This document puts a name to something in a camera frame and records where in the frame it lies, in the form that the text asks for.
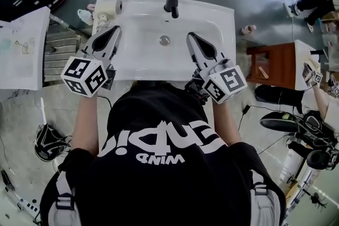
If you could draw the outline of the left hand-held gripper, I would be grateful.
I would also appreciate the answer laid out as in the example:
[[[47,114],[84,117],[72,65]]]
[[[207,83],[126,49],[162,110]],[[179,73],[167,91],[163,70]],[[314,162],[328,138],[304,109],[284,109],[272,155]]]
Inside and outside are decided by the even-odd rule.
[[[72,93],[93,97],[100,88],[111,89],[116,73],[111,60],[121,35],[118,25],[101,29],[88,39],[84,50],[68,59],[60,76]]]

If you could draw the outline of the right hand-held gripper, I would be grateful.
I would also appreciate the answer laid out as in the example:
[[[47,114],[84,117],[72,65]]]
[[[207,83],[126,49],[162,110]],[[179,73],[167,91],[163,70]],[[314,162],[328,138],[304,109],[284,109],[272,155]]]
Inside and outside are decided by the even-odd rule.
[[[225,58],[222,48],[190,32],[186,39],[192,60],[197,65],[185,90],[202,104],[211,98],[217,104],[240,94],[247,83],[240,66]]]

